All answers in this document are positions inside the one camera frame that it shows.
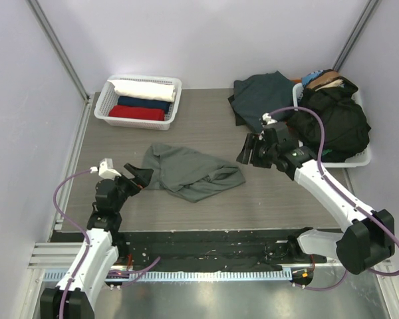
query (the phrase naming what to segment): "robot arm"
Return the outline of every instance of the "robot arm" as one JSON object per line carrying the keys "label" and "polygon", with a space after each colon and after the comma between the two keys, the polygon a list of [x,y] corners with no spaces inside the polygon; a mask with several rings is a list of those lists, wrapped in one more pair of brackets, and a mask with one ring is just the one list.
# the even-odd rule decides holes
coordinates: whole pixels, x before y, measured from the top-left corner
{"label": "robot arm", "polygon": [[88,245],[85,239],[67,274],[55,288],[44,290],[40,299],[42,319],[58,317],[63,292],[69,281],[65,318],[94,318],[94,305],[109,270],[119,257],[124,259],[128,255],[126,240],[118,232],[122,221],[121,207],[130,196],[149,185],[153,173],[152,169],[139,169],[129,163],[124,168],[134,177],[129,179],[118,173],[113,169],[111,159],[102,160],[94,170],[103,180],[96,184],[96,201],[92,204],[93,212],[87,223],[90,247],[84,255]]}
{"label": "robot arm", "polygon": [[342,233],[328,233],[305,229],[297,234],[295,243],[299,253],[321,255],[338,259],[347,271],[359,274],[394,254],[394,242],[371,220],[356,210],[361,207],[374,215],[384,226],[394,232],[394,220],[386,210],[376,212],[361,202],[342,186],[327,170],[324,175],[346,198],[356,204],[353,207],[331,187],[319,171],[316,155],[305,146],[299,147],[285,123],[270,118],[261,134],[248,134],[237,161],[252,163],[257,167],[270,168],[273,164],[293,181],[315,196],[340,225]]}

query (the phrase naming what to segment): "white basket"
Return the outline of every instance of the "white basket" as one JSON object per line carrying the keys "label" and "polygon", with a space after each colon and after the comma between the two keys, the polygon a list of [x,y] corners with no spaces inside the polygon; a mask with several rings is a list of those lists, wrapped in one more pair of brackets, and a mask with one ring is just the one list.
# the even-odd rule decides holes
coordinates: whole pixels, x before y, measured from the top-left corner
{"label": "white basket", "polygon": [[[293,102],[294,106],[298,107],[299,103],[298,100],[301,99],[303,95],[303,85],[301,83],[298,83],[294,85],[293,87]],[[356,104],[358,104],[362,109],[362,98],[360,97],[360,91],[354,93],[352,95],[352,99]],[[371,161],[371,151],[370,147],[368,147],[361,153],[357,153],[355,156],[352,158],[346,159],[344,163],[323,163],[325,167],[338,167],[338,168],[344,168],[344,167],[358,167],[358,166],[365,166],[368,165]]]}
{"label": "white basket", "polygon": [[153,82],[158,84],[173,84],[176,88],[176,97],[166,114],[164,121],[137,120],[134,118],[114,118],[108,116],[111,109],[117,105],[119,95],[114,91],[114,85],[106,82],[100,93],[94,116],[112,126],[124,126],[126,128],[147,128],[150,130],[166,131],[174,121],[179,108],[180,94],[182,93],[182,82],[178,78],[164,78],[160,76],[142,75],[113,75],[109,80],[131,80],[140,82]]}

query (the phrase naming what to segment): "gray tabletop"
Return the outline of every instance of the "gray tabletop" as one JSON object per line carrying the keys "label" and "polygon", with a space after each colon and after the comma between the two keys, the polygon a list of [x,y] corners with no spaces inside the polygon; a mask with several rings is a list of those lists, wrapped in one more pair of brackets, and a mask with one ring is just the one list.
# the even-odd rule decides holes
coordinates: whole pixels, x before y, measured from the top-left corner
{"label": "gray tabletop", "polygon": [[[168,131],[113,127],[91,112],[77,171],[103,158],[112,158],[123,171],[130,162],[140,166],[152,142],[187,146],[235,162],[248,129],[235,126],[227,97],[230,89],[183,90],[179,111]],[[247,182],[198,203],[166,191],[142,191],[121,210],[121,231],[188,229],[280,229],[311,226],[337,227],[333,217],[305,189],[273,169],[241,165]],[[343,184],[341,169],[330,172]],[[97,175],[75,179],[66,213],[85,225],[92,213]],[[64,223],[63,231],[74,230]]]}

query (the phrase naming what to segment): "black clothing pile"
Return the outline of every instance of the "black clothing pile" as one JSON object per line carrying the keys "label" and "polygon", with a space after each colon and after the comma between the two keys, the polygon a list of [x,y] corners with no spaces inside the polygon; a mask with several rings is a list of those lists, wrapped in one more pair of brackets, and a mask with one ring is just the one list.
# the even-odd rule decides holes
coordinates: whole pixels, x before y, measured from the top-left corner
{"label": "black clothing pile", "polygon": [[[352,99],[357,90],[356,85],[333,70],[321,72],[303,90],[299,106],[316,112],[325,127],[322,161],[343,162],[363,152],[370,142],[371,127],[362,108]],[[295,112],[287,125],[298,132],[304,145],[318,151],[321,130],[312,115]]]}
{"label": "black clothing pile", "polygon": [[[233,83],[234,95],[229,103],[235,113],[236,125],[246,124],[252,132],[261,132],[264,113],[293,105],[295,83],[281,73],[250,76]],[[299,106],[316,112],[325,127],[322,161],[343,162],[363,152],[368,143],[371,127],[362,108],[352,95],[358,87],[333,70],[320,70],[302,78],[303,97]],[[316,119],[306,112],[282,112],[274,119],[286,121],[304,145],[315,152],[321,141]]]}

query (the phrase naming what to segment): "folded red clothing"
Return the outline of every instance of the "folded red clothing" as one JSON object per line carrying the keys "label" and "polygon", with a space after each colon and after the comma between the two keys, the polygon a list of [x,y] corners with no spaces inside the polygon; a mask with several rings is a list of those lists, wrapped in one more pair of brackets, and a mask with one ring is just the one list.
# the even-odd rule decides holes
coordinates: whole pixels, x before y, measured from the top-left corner
{"label": "folded red clothing", "polygon": [[133,108],[115,105],[108,116],[115,118],[136,118],[138,120],[164,121],[164,110],[157,108]]}

